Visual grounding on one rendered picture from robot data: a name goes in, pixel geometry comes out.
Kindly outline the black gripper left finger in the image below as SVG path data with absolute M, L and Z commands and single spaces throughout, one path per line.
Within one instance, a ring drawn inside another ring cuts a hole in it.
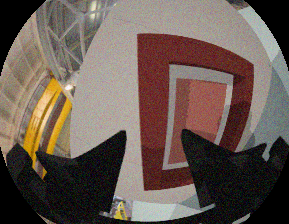
M 101 212 L 109 213 L 125 147 L 127 136 L 125 131 L 120 131 L 75 159 L 42 151 L 36 151 L 35 155 L 42 167 L 52 176 L 76 186 L 93 204 L 99 206 Z

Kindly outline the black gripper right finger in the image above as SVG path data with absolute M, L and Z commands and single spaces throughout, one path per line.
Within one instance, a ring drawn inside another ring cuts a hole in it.
M 200 208 L 213 204 L 213 200 L 233 183 L 242 169 L 264 155 L 266 148 L 262 143 L 242 152 L 232 152 L 187 128 L 181 131 L 181 144 L 195 181 Z

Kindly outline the grey wall panel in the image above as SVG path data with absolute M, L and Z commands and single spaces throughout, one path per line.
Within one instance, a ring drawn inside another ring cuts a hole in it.
M 93 36 L 81 64 L 71 109 L 71 159 L 125 131 L 123 163 L 115 196 L 155 204 L 179 204 L 195 184 L 144 190 L 141 165 L 137 34 L 192 37 L 228 49 L 253 63 L 252 104 L 241 152 L 257 127 L 268 99 L 272 63 L 260 37 L 226 0 L 119 0 Z

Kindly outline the dark red picture frame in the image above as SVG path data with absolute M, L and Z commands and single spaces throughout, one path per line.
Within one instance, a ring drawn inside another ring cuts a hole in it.
M 167 34 L 137 34 L 137 57 L 144 190 L 193 184 L 181 131 L 236 151 L 252 104 L 253 63 Z

